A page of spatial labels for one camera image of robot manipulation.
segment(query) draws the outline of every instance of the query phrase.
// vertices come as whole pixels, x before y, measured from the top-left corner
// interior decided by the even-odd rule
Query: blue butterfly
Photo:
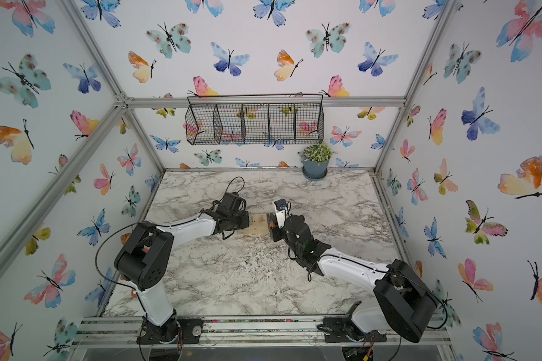
[[[112,267],[108,267],[108,270],[106,271],[106,278],[111,278],[113,274],[114,269]],[[108,290],[109,285],[110,281],[108,279],[104,279],[104,281],[98,284],[98,287],[96,287],[92,292],[87,294],[84,300],[93,302],[94,300],[98,299],[98,307],[101,307],[102,300],[104,299],[104,294]]]
[[[484,109],[484,99],[485,92],[484,87],[482,87],[478,90],[478,95],[472,102],[474,109],[462,112],[462,123],[470,125],[466,133],[469,140],[476,140],[478,138],[478,129],[480,129],[482,134],[494,134],[500,130],[498,124],[484,117],[486,113],[493,112],[493,110],[488,110],[489,105]]]
[[[384,51],[380,49],[379,53],[377,53],[370,42],[365,43],[365,51],[363,52],[363,56],[367,60],[357,65],[360,72],[365,73],[371,68],[372,76],[379,76],[383,73],[382,65],[388,66],[399,57],[398,54],[382,56]]]
[[[249,61],[249,54],[235,55],[232,57],[231,55],[234,50],[227,53],[222,47],[215,43],[211,43],[211,48],[213,48],[214,55],[220,59],[218,63],[213,64],[215,69],[222,73],[224,73],[226,69],[229,69],[229,73],[231,73],[232,76],[241,75],[241,69],[239,69],[238,66],[243,66]]]
[[[280,11],[283,11],[295,3],[295,0],[259,0],[263,4],[255,5],[253,11],[256,18],[263,18],[267,15],[267,20],[272,17],[277,26],[285,25],[285,17]]]
[[[402,234],[405,236],[405,238],[409,238],[410,235],[407,234],[406,221],[403,219],[403,207],[399,209],[399,214],[394,214],[394,216],[399,229],[402,231]]]
[[[152,178],[145,180],[145,184],[151,187],[151,193],[154,192],[158,188],[159,183],[160,183],[160,179],[159,179],[158,174],[155,174],[152,176]]]
[[[259,167],[259,166],[261,166],[260,163],[251,163],[251,164],[249,164],[249,161],[247,161],[247,162],[242,161],[242,160],[240,160],[238,158],[235,158],[235,162],[237,162],[237,165],[239,167]]]
[[[360,166],[359,164],[349,164],[349,162],[344,162],[339,158],[335,158],[335,164],[339,168],[357,168]]]
[[[284,140],[281,140],[281,139],[275,139],[274,137],[272,137],[271,135],[267,134],[267,133],[263,133],[265,135],[265,137],[267,137],[267,141],[265,142],[265,147],[275,147],[277,150],[281,150],[283,148],[285,148],[283,146],[283,144],[281,143],[285,143]]]
[[[430,255],[435,255],[436,251],[438,251],[438,254],[440,254],[442,257],[446,258],[446,254],[444,253],[444,249],[441,248],[441,244],[439,241],[441,241],[440,237],[438,237],[438,223],[436,222],[436,217],[434,217],[434,220],[432,221],[432,229],[430,229],[428,226],[424,228],[424,234],[429,241],[428,246],[428,252]]]
[[[444,6],[444,3],[446,2],[446,0],[435,0],[435,2],[436,2],[435,4],[426,6],[424,8],[424,14],[421,17],[429,19],[434,15],[438,15],[439,12],[441,11],[441,8]]]
[[[87,5],[80,10],[83,11],[87,19],[94,20],[98,17],[102,21],[104,18],[113,28],[121,26],[121,22],[111,14],[121,4],[120,0],[83,0],[83,2]]]
[[[383,136],[376,134],[377,143],[372,144],[372,149],[381,149],[385,145],[385,139]]]
[[[169,138],[167,138],[166,140],[162,140],[161,138],[155,137],[154,135],[151,135],[151,138],[153,138],[154,141],[157,142],[155,144],[155,148],[158,150],[168,149],[173,153],[179,151],[175,146],[181,142],[180,140],[169,140]]]
[[[64,68],[72,75],[73,79],[79,80],[79,91],[82,94],[89,92],[88,86],[90,85],[95,91],[101,90],[101,83],[98,80],[94,80],[98,76],[94,65],[91,65],[88,70],[84,70],[84,64],[80,65],[80,69],[74,65],[64,63]]]
[[[128,214],[131,217],[136,216],[136,204],[140,202],[140,195],[138,192],[135,192],[135,186],[130,186],[130,192],[128,194],[128,197],[125,197],[126,200],[123,200],[123,202],[128,202],[123,207],[123,210],[121,211],[122,214]]]
[[[94,226],[86,227],[76,235],[85,237],[91,236],[88,244],[96,245],[98,243],[98,237],[102,236],[102,233],[108,233],[110,230],[110,224],[104,222],[104,208],[102,208],[101,213],[98,215],[96,223],[94,222],[94,218],[92,219],[92,224],[94,224]]]

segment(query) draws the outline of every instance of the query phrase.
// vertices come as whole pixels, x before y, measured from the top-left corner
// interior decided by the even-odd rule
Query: wall
[[[141,164],[135,167],[130,176],[126,168],[121,167],[117,157],[125,154],[125,148],[130,151],[134,144],[138,145]],[[104,195],[101,194],[104,189],[94,187],[94,180],[103,178],[101,164],[106,166],[109,176],[114,172],[110,189]],[[150,204],[151,187],[148,184],[152,184],[152,181],[147,183],[146,180],[155,174],[157,169],[136,134],[129,129],[125,134],[120,133],[119,127],[113,129],[80,171],[82,182],[76,184],[77,194],[63,196],[40,227],[50,229],[48,239],[37,241],[38,249],[34,254],[26,255],[23,250],[0,280],[0,330],[10,336],[16,324],[22,325],[15,335],[12,359],[43,359],[43,354],[49,350],[48,346],[55,346],[55,328],[61,318],[67,321],[69,327],[70,322],[79,324],[82,317],[96,314],[102,303],[99,303],[98,296],[104,295],[98,284],[108,288],[108,282],[102,282],[104,280],[94,267],[96,250],[107,236],[139,220]],[[134,217],[122,214],[131,186],[135,187],[140,196],[140,201],[135,205]],[[101,237],[95,245],[91,245],[90,237],[78,233],[86,227],[92,227],[93,219],[97,219],[102,210],[104,221],[101,225],[108,224],[110,229],[104,233],[105,227],[101,227]],[[98,266],[103,274],[109,271],[109,275],[114,275],[112,264],[123,246],[120,237],[129,232],[129,228],[119,232],[101,249]],[[51,274],[55,271],[52,268],[61,255],[64,255],[67,267],[60,271],[60,277],[53,277]],[[44,275],[42,271],[53,278],[61,289],[57,292],[56,288],[48,286],[44,299],[40,300],[32,297],[32,292],[43,289],[40,285],[46,280],[37,277]],[[67,278],[62,276],[63,273],[67,274]]]
[[[79,80],[73,79],[63,67],[64,63],[76,67],[84,63],[88,68],[92,60],[55,2],[50,1],[46,7],[39,9],[52,18],[54,28],[46,26],[52,33],[38,25],[32,27],[33,36],[24,35],[13,22],[14,11],[0,6],[0,79],[8,76],[16,78],[1,68],[9,69],[10,62],[15,71],[20,73],[22,57],[33,54],[36,68],[47,74],[50,86],[48,81],[42,80],[42,87],[36,89],[39,94],[27,95],[31,105],[22,105],[15,100],[14,95],[0,92],[0,126],[23,132],[23,119],[26,119],[26,129],[33,146],[29,145],[23,133],[17,139],[15,134],[10,134],[16,132],[14,129],[0,135],[10,137],[14,143],[13,148],[5,148],[4,144],[0,144],[0,242],[55,177],[49,172],[56,172],[55,167],[60,168],[59,155],[64,154],[72,159],[73,154],[86,141],[85,137],[75,141],[74,135],[81,132],[72,122],[71,112],[76,110],[89,119],[102,119],[113,101],[101,75],[95,79],[101,82],[100,91],[90,88],[87,94],[82,94],[77,90]],[[21,14],[20,18],[26,15],[23,9],[18,13]],[[19,156],[27,164],[12,160],[11,154],[18,154],[19,151],[29,154]],[[80,194],[71,193],[65,197],[75,199]]]
[[[542,1],[526,3],[535,5],[531,11],[534,13]],[[406,126],[406,120],[402,122],[392,141],[395,150],[390,151],[382,167],[384,183],[392,169],[402,185],[395,196],[391,187],[386,189],[395,213],[403,208],[404,226],[409,235],[405,241],[412,258],[421,263],[427,285],[433,288],[437,279],[441,282],[445,297],[450,299],[449,304],[461,320],[461,324],[454,322],[451,327],[448,323],[448,332],[456,354],[461,353],[465,360],[488,359],[487,350],[506,355],[514,352],[509,357],[516,360],[535,356],[542,359],[542,196],[518,199],[522,195],[542,192],[541,164],[538,158],[533,158],[542,157],[542,28],[539,27],[542,26],[542,12],[522,36],[522,41],[533,37],[531,54],[519,59],[514,56],[514,45],[497,47],[502,27],[510,20],[520,18],[514,15],[516,4],[517,1],[504,0],[464,2],[433,57],[439,74],[419,89],[414,101],[421,106],[421,111],[411,126]],[[516,7],[519,14],[522,4],[523,1]],[[513,23],[517,27],[510,32],[512,36],[524,23],[521,20]],[[476,56],[469,76],[458,83],[456,76],[445,79],[441,66],[448,61],[450,46],[455,43],[461,48],[463,42],[470,43],[467,51],[480,51],[481,57]],[[477,139],[470,140],[467,133],[470,125],[463,124],[463,112],[473,110],[472,101],[481,88],[485,91],[485,102],[474,104],[479,113],[465,114],[474,120],[485,106],[493,112],[484,116],[499,127],[480,118],[477,122],[485,132],[480,131]],[[430,126],[426,118],[434,120],[441,109],[447,111],[447,117],[443,141],[436,145],[433,138],[428,140]],[[439,140],[437,129],[439,127],[435,126],[434,133]],[[409,147],[415,146],[415,151],[408,156],[410,162],[400,154],[405,139]],[[439,184],[434,181],[443,159],[447,161],[448,180],[458,187],[457,191],[447,191],[445,195],[440,193]],[[529,159],[532,164],[524,163],[525,171],[522,171],[521,164]],[[408,182],[416,169],[419,170],[419,181],[425,181],[421,189],[428,199],[413,205]],[[468,200],[477,205],[481,218],[489,209],[488,218],[494,218],[488,222],[503,225],[482,226],[484,231],[492,234],[487,236],[489,244],[477,244],[474,234],[465,232],[468,225],[471,230],[476,228],[473,221],[466,221],[471,218]],[[441,237],[439,244],[445,258],[435,248],[434,256],[428,251],[431,243],[428,240],[433,237],[425,235],[424,227],[430,227],[434,219],[438,228],[436,236]],[[463,282],[458,270],[460,264],[464,269],[466,265],[469,270],[473,269],[470,261],[466,264],[467,259],[475,262],[475,279],[472,279],[473,273],[468,273],[468,278],[472,286],[478,288],[476,292],[481,301]],[[535,277],[527,261],[538,265],[539,287],[535,295]],[[493,291],[486,291],[492,286],[484,280],[491,283]],[[483,340],[478,338],[482,346],[475,341],[474,335],[482,336],[484,331],[488,335]]]

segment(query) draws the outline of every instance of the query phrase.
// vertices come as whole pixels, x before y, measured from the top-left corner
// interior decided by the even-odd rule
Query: orange butterfly
[[[132,76],[134,76],[140,83],[146,83],[149,78],[152,79],[152,69],[155,67],[156,60],[152,61],[149,66],[147,62],[140,56],[136,55],[132,51],[128,52],[128,61],[137,68]]]
[[[537,191],[542,183],[542,155],[526,159],[520,164],[516,174],[517,177],[511,174],[500,176],[498,189],[502,193],[517,195],[516,199],[542,196],[542,193]]]
[[[0,144],[4,144],[6,148],[12,148],[12,161],[22,164],[29,164],[32,158],[32,149],[34,144],[30,140],[28,130],[26,129],[26,119],[23,119],[24,133],[16,128],[0,125]]]
[[[277,70],[273,75],[275,75],[278,82],[282,82],[293,76],[293,73],[302,61],[303,59],[296,64],[285,50],[281,50],[277,55],[277,62],[281,69]]]
[[[440,194],[446,194],[446,190],[450,192],[455,192],[458,190],[458,186],[454,184],[451,180],[448,179],[451,175],[448,173],[448,165],[446,159],[442,159],[440,165],[440,173],[434,173],[434,180],[436,183],[440,184]]]

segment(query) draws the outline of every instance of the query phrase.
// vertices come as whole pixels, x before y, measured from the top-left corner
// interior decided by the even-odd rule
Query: pink butterfly
[[[34,26],[40,25],[49,33],[54,32],[54,20],[39,9],[46,6],[46,0],[0,0],[0,6],[5,9],[15,8],[12,22],[24,35],[34,36]]]
[[[476,295],[476,302],[480,303],[478,300],[482,301],[482,299],[478,296],[476,290],[482,289],[484,291],[493,291],[494,285],[484,278],[480,278],[474,282],[476,279],[476,262],[468,258],[464,264],[458,264],[459,274],[462,276],[463,282],[468,285],[474,292],[474,295]]]
[[[409,156],[412,155],[415,150],[416,146],[411,146],[409,149],[407,149],[407,139],[403,141],[403,146],[399,148],[402,158],[406,158],[408,163],[410,162]]]
[[[422,202],[428,199],[427,194],[420,187],[423,182],[423,179],[421,182],[419,181],[419,169],[416,168],[416,171],[412,174],[412,179],[407,181],[407,190],[412,191],[412,204],[414,206],[417,206],[418,198]]]
[[[126,150],[126,156],[121,155],[117,158],[118,162],[121,163],[122,167],[126,167],[126,173],[131,176],[135,174],[135,166],[140,167],[142,160],[137,156],[139,153],[136,143],[130,149],[130,153]]]
[[[104,178],[97,178],[94,180],[94,187],[97,190],[101,190],[101,194],[105,195],[110,189],[110,183],[113,181],[114,172],[110,176],[108,175],[108,170],[104,164],[101,164],[101,173]]]
[[[353,144],[352,138],[357,138],[358,135],[361,134],[361,131],[355,131],[355,132],[348,132],[349,127],[345,128],[345,131],[342,131],[341,128],[334,126],[333,130],[331,131],[331,134],[334,136],[331,137],[331,144],[335,145],[338,143],[343,143],[344,147],[349,147]]]
[[[60,298],[62,287],[72,285],[74,283],[74,276],[76,275],[74,270],[66,273],[64,272],[65,270],[66,260],[64,254],[61,254],[52,268],[52,278],[46,276],[46,273],[43,271],[43,276],[38,277],[45,278],[47,282],[31,290],[24,296],[24,299],[30,300],[33,304],[39,304],[44,299],[46,307],[57,307],[62,302]]]

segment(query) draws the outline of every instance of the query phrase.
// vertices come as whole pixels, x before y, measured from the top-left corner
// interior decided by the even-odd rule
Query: teal butterfly
[[[310,29],[305,33],[309,41],[311,41],[309,45],[311,52],[318,58],[323,54],[325,46],[327,46],[328,51],[331,47],[331,50],[339,53],[347,41],[345,36],[342,35],[347,33],[351,25],[349,23],[339,24],[338,26],[334,26],[331,31],[327,31],[329,23],[327,23],[327,27],[323,24],[321,26],[325,30],[325,35],[321,30],[317,29]]]
[[[20,65],[18,66],[18,73],[12,64],[8,65],[12,70],[3,68],[9,71],[18,78],[12,76],[5,76],[0,78],[0,92],[4,94],[13,94],[14,100],[22,105],[29,105],[32,108],[38,106],[38,100],[36,99],[37,89],[49,90],[50,80],[46,77],[46,73],[40,69],[36,69],[38,62],[32,54],[26,54],[22,57]]]

